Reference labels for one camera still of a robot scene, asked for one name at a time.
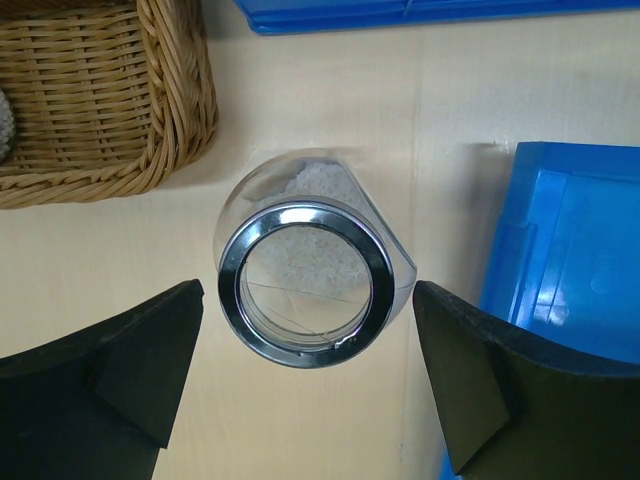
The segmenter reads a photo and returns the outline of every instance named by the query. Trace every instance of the blue plastic tray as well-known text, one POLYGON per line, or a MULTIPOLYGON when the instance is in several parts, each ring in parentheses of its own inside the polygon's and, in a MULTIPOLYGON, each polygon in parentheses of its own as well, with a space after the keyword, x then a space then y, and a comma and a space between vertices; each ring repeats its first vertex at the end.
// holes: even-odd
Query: blue plastic tray
POLYGON ((638 0, 236 0, 260 34, 640 7, 638 0))
POLYGON ((640 363, 640 148, 521 143, 480 308, 640 363))

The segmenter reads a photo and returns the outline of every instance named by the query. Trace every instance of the chrome ring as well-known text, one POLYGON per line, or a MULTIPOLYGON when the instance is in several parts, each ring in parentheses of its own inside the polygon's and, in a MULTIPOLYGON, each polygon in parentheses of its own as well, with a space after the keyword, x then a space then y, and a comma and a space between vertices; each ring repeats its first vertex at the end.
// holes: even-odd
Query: chrome ring
POLYGON ((344 362, 375 340, 391 313, 395 285, 389 255, 369 222, 340 202, 305 197, 271 205, 236 230, 220 260, 218 294, 231 328, 253 351, 282 365, 319 368, 344 362), (361 255, 371 282, 369 301, 357 327, 341 341, 313 351, 265 338, 253 327, 241 298, 242 270, 251 251, 272 233, 293 226, 320 228, 344 239, 361 255))

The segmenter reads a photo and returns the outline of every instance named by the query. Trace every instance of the glass jar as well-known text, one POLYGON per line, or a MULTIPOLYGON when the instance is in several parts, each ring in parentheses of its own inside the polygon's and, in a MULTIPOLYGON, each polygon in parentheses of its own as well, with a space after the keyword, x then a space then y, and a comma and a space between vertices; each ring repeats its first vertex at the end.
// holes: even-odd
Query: glass jar
POLYGON ((227 199, 214 236, 229 324, 260 355, 317 368, 368 347, 402 309, 416 266, 335 152, 261 165, 227 199))

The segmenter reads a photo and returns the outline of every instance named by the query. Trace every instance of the white powder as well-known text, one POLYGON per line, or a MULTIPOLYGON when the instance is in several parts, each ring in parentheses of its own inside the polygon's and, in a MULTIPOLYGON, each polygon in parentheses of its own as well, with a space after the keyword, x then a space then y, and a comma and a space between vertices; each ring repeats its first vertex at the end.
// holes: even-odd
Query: white powder
MULTIPOLYGON (((314 162, 290 180, 282 193, 263 199, 258 207, 296 195, 333 198, 358 211, 366 206, 340 165, 314 162)), ((256 260, 270 277, 270 286, 293 292, 343 299, 369 281, 358 253, 340 237, 317 228, 289 227, 267 237, 249 257, 250 263, 256 260)))
POLYGON ((15 134, 16 127, 11 113, 11 106, 9 105, 9 99, 0 90, 0 162, 11 150, 11 140, 15 134))

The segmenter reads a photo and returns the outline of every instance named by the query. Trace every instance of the woven basket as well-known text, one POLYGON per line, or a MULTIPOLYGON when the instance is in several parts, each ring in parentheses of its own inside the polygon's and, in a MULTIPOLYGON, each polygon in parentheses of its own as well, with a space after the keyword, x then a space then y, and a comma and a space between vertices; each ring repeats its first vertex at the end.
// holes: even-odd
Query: woven basket
POLYGON ((17 123, 0 208, 146 192, 217 125, 199 0, 138 0, 0 23, 17 123))

